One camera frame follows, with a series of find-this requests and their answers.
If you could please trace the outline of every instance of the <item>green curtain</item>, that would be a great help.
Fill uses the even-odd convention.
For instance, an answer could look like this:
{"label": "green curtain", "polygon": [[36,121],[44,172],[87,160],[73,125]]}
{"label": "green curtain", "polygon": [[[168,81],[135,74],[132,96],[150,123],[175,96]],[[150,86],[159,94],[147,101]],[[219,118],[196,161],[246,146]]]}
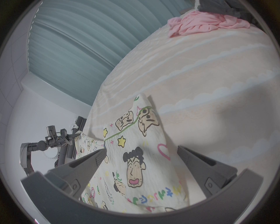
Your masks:
{"label": "green curtain", "polygon": [[92,105],[120,60],[191,6],[185,0],[44,0],[30,30],[29,69]]}

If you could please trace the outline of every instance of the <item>tiled wall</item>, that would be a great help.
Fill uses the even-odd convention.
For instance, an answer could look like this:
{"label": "tiled wall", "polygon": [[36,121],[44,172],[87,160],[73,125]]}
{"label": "tiled wall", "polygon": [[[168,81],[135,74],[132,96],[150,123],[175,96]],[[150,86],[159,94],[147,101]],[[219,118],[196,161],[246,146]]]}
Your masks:
{"label": "tiled wall", "polygon": [[19,23],[0,57],[0,169],[8,180],[5,166],[5,136],[8,121],[23,88],[20,83],[27,74],[27,35],[31,21],[40,4],[37,4]]}

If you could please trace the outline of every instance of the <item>round white object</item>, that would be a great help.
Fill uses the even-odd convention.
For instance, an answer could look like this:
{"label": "round white object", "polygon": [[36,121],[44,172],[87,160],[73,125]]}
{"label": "round white object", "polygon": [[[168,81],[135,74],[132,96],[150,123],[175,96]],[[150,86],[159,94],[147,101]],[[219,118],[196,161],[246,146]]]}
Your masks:
{"label": "round white object", "polygon": [[58,148],[48,148],[46,151],[44,151],[44,154],[49,159],[56,159],[58,156]]}

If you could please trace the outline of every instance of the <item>pink cloth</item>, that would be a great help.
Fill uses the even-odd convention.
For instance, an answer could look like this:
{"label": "pink cloth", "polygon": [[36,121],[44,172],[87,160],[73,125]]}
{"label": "pink cloth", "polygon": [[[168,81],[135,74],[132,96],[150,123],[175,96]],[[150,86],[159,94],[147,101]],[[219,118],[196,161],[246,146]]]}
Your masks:
{"label": "pink cloth", "polygon": [[183,19],[180,17],[171,18],[167,23],[170,26],[169,37],[209,32],[218,28],[235,29],[250,27],[250,23],[243,19],[200,11],[192,11]]}

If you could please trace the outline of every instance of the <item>green trim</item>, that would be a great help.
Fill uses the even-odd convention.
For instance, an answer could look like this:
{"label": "green trim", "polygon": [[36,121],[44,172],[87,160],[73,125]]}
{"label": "green trim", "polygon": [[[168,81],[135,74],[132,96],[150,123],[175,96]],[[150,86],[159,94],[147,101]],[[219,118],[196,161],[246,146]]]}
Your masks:
{"label": "green trim", "polygon": [[[152,107],[147,106],[147,107],[142,108],[142,109],[139,111],[138,116],[137,116],[137,118],[135,119],[135,121],[134,121],[133,123],[131,123],[129,126],[127,126],[125,129],[127,129],[127,128],[129,128],[131,125],[135,124],[135,123],[136,123],[136,121],[137,121],[137,120],[138,120],[138,118],[139,118],[139,114],[141,113],[141,111],[142,111],[142,110],[144,110],[144,109],[146,109],[146,108],[151,109]],[[109,138],[106,138],[106,139],[104,140],[104,143],[105,143],[105,141],[107,141],[108,139],[110,139],[110,138],[112,138],[112,137],[114,137],[114,136],[116,136],[116,135],[118,135],[118,134],[122,133],[125,129],[123,129],[123,130],[121,130],[120,132],[118,132],[118,133],[116,133],[116,134],[112,135],[112,136],[111,136],[111,137],[109,137]]]}

